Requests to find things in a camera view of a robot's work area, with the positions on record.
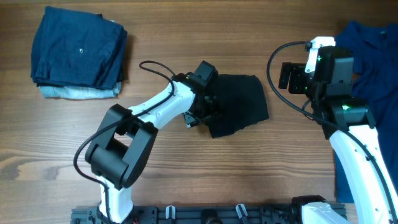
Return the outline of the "black polo shirt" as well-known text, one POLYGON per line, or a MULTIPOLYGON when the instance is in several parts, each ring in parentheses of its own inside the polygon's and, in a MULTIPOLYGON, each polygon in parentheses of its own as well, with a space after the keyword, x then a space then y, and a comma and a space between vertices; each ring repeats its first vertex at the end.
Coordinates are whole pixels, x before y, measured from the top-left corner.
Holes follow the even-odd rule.
POLYGON ((269 119, 264 89, 255 75, 220 74, 211 92, 216 97, 218 114, 206 125, 213 138, 232 135, 269 119))

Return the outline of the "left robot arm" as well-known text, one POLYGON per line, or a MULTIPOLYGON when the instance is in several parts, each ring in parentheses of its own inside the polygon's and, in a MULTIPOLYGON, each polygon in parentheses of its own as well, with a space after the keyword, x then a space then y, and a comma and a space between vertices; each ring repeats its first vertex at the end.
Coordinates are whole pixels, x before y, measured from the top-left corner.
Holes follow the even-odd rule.
POLYGON ((217 114, 215 96, 210 92, 218 77, 216 68, 202 61, 194 72, 173 74, 167 87, 137 106, 115 104, 107 110, 97 132, 82 145, 101 186, 96 223, 131 221, 131 187, 142 174, 160 129, 182 115, 188 128, 198 126, 217 114))

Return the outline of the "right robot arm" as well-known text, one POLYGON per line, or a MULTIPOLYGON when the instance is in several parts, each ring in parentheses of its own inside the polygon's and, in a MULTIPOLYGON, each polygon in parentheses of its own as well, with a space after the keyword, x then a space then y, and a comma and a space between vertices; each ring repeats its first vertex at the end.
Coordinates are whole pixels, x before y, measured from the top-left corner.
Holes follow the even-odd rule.
POLYGON ((380 152, 376 122, 367 103, 351 94, 351 52, 303 45, 307 63, 283 63, 273 92, 322 127, 343 167, 359 222, 397 223, 397 193, 380 152))

